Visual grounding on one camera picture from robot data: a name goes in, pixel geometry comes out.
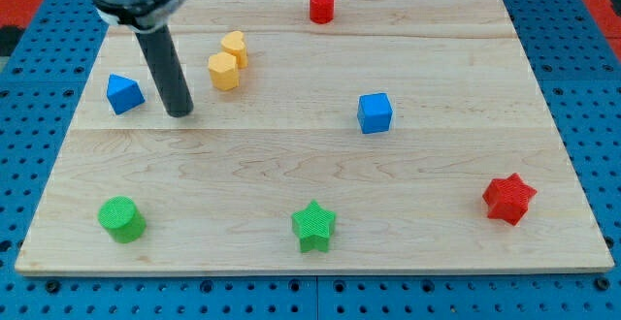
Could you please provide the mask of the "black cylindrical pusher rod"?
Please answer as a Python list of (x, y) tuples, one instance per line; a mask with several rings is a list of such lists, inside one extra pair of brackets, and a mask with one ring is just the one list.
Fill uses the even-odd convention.
[(166, 113), (171, 117), (189, 115), (194, 104), (168, 26), (135, 36)]

